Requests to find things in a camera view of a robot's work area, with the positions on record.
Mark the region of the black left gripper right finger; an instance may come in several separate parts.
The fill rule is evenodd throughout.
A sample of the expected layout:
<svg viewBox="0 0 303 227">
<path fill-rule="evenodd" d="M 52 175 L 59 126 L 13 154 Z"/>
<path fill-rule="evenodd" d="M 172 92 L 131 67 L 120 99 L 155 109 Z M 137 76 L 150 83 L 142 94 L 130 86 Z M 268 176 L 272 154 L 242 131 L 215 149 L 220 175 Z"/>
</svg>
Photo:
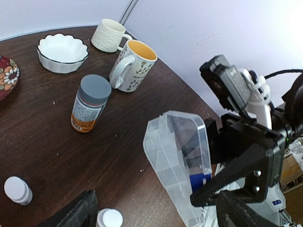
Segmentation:
<svg viewBox="0 0 303 227">
<path fill-rule="evenodd" d="M 216 214 L 219 227 L 275 227 L 243 203 L 233 191 L 221 191 L 216 200 Z"/>
</svg>

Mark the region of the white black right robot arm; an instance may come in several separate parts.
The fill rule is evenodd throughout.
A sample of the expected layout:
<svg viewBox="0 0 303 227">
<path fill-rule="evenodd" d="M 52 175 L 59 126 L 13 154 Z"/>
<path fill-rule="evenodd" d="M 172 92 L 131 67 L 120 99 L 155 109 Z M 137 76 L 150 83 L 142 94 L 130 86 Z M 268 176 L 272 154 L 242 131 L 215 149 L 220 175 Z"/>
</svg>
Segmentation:
<svg viewBox="0 0 303 227">
<path fill-rule="evenodd" d="M 216 192 L 241 178 L 245 178 L 245 185 L 234 191 L 236 197 L 244 203 L 266 199 L 269 188 L 281 179 L 285 149 L 303 134 L 302 75 L 282 99 L 284 104 L 269 114 L 273 121 L 271 130 L 231 113 L 221 116 L 221 128 L 217 128 L 215 120 L 206 120 L 211 162 L 225 163 L 225 168 L 192 193 L 193 206 L 215 205 Z"/>
</svg>

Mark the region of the clear plastic pill organizer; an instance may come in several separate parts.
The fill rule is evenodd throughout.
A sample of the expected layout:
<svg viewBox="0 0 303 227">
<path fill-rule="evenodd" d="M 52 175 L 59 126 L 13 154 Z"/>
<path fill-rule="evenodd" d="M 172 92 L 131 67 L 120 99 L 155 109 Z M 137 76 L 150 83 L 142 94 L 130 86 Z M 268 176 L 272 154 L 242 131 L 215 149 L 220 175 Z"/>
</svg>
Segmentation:
<svg viewBox="0 0 303 227">
<path fill-rule="evenodd" d="M 205 212 L 190 195 L 212 178 L 206 126 L 193 113 L 167 111 L 147 124 L 143 149 L 187 227 L 202 227 Z"/>
</svg>

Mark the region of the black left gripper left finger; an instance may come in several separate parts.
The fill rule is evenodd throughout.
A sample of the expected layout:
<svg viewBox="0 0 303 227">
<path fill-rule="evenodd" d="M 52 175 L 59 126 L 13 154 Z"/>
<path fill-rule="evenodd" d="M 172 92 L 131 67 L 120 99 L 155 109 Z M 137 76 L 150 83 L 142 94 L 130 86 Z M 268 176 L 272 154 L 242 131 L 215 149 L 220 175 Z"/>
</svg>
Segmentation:
<svg viewBox="0 0 303 227">
<path fill-rule="evenodd" d="M 86 190 L 60 211 L 39 223 L 40 227 L 95 227 L 98 200 L 94 190 Z"/>
</svg>

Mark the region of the small white pill bottle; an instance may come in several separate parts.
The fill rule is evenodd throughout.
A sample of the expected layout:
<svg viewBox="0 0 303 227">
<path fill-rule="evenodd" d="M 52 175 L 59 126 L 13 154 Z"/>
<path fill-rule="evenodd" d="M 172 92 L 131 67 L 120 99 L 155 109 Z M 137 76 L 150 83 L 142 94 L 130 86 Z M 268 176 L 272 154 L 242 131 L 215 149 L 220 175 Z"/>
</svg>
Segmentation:
<svg viewBox="0 0 303 227">
<path fill-rule="evenodd" d="M 28 205 L 33 193 L 27 183 L 17 176 L 9 177 L 4 183 L 5 194 L 19 205 Z"/>
</svg>

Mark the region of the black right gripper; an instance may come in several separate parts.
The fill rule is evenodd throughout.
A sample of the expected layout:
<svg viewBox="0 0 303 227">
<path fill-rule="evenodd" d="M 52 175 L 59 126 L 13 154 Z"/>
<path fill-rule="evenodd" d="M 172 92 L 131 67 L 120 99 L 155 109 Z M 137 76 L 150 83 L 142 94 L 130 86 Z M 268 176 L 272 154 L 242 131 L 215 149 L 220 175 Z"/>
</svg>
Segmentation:
<svg viewBox="0 0 303 227">
<path fill-rule="evenodd" d="M 230 113 L 223 115 L 221 121 L 221 128 L 212 118 L 207 118 L 205 124 L 211 163 L 224 164 L 225 168 L 192 193 L 191 204 L 215 205 L 219 197 L 216 193 L 241 178 L 245 178 L 243 188 L 233 190 L 232 195 L 244 203 L 264 201 L 269 188 L 281 177 L 285 137 Z"/>
</svg>

